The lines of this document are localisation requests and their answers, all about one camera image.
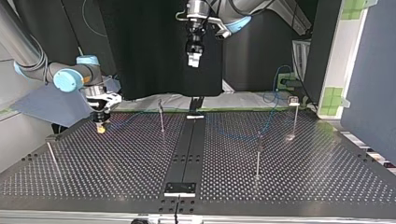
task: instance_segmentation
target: white bracket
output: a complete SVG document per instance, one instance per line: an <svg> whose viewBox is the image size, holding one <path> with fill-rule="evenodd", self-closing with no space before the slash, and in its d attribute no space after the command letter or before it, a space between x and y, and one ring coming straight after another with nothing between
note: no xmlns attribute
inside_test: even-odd
<svg viewBox="0 0 396 224"><path fill-rule="evenodd" d="M344 108L349 108L350 102L345 97L341 97L341 106Z"/></svg>
<svg viewBox="0 0 396 224"><path fill-rule="evenodd" d="M373 7L378 4L378 0L366 0L364 7Z"/></svg>

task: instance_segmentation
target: vertical metal post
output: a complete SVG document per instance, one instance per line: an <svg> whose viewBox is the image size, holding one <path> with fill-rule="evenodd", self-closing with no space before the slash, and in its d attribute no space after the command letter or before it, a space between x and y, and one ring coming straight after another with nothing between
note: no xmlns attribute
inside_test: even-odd
<svg viewBox="0 0 396 224"><path fill-rule="evenodd" d="M160 119L161 119L161 132L165 132L165 128L163 127L163 105L162 100L158 100L158 110L160 111Z"/></svg>
<svg viewBox="0 0 396 224"><path fill-rule="evenodd" d="M262 146L262 133L259 131L257 134L257 161L256 161L256 180L260 179L260 158L262 155L263 146Z"/></svg>
<svg viewBox="0 0 396 224"><path fill-rule="evenodd" d="M258 180L258 179L260 179L260 156L261 156L261 152L260 151L258 151L257 152L257 163L256 163L256 179Z"/></svg>
<svg viewBox="0 0 396 224"><path fill-rule="evenodd" d="M296 133L297 117L298 117L298 106L296 106L296 115L294 117L293 136L296 135L295 133Z"/></svg>

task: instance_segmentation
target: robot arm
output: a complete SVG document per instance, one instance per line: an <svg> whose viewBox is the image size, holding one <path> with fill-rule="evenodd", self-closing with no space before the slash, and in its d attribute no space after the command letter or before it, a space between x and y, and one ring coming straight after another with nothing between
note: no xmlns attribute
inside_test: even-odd
<svg viewBox="0 0 396 224"><path fill-rule="evenodd" d="M46 53L23 26L7 0L0 0L0 42L14 58L14 67L20 75L53 82L60 91L70 92L84 88L92 121L99 133L106 130L110 110L121 102L114 92L107 92L100 64L95 56L77 57L77 64L69 66L50 63Z"/></svg>
<svg viewBox="0 0 396 224"><path fill-rule="evenodd" d="M311 23L298 8L294 0L189 0L186 5L187 21L186 53L189 66L198 67L200 58L205 51L203 44L208 23L219 27L217 39L224 39L246 26L251 16L264 9L271 9L283 18L299 35L305 34ZM217 18L210 17L214 11Z"/></svg>

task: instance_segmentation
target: black curtain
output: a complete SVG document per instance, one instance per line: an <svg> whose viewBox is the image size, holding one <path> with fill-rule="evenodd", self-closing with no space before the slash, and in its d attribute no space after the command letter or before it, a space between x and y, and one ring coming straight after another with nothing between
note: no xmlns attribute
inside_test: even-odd
<svg viewBox="0 0 396 224"><path fill-rule="evenodd" d="M205 36L200 67L187 66L186 23L175 19L185 1L98 1L124 98L164 92L221 93L222 42L215 39L213 30Z"/></svg>

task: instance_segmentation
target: white panel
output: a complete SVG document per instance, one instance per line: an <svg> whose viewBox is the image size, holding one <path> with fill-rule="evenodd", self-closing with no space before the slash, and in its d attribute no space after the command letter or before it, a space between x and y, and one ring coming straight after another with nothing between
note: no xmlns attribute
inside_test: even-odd
<svg viewBox="0 0 396 224"><path fill-rule="evenodd" d="M13 61L0 62L0 110L43 85L42 81L28 79L14 71Z"/></svg>
<svg viewBox="0 0 396 224"><path fill-rule="evenodd" d="M50 134L48 122L23 114L0 121L0 173L45 144Z"/></svg>
<svg viewBox="0 0 396 224"><path fill-rule="evenodd" d="M358 20L338 22L334 41L332 43L332 53L320 96L319 108L321 108L326 87L343 88L342 96L347 96L347 89L358 54L361 33L366 21L367 11L368 9L363 10ZM318 116L321 119L340 119L343 109L344 108L341 106L338 107L336 116L323 116L319 113Z"/></svg>

